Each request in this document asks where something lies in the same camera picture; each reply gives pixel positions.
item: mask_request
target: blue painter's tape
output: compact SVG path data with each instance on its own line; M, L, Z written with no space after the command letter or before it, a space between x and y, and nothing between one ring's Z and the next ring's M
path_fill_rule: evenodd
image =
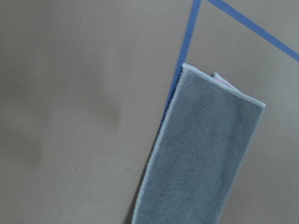
M201 0L194 0L193 1L191 12L190 12L190 15L189 15L188 24L187 24L186 31L185 31L185 36L184 36L183 43L182 43L182 46L181 46L181 51L180 51L179 56L178 56L177 66L176 66L176 69L174 71L174 77L173 77L172 84L171 84L171 87L170 87L170 90L169 90L169 93L168 93L168 98L167 98L166 106L165 106L165 109L164 109L164 115L163 115L162 121L164 120L165 113L166 113L167 108L170 104L171 98L173 96L173 93L174 93L174 91L176 89L176 86L177 86L177 83L178 83L178 79L179 79L180 74L182 72L182 63L185 62L187 54L188 54L188 49L189 49L189 46L190 46L190 42L191 42L194 27L195 27L197 15L198 15L198 12L199 12L200 4L201 4Z
M222 0L207 0L299 62L299 54Z

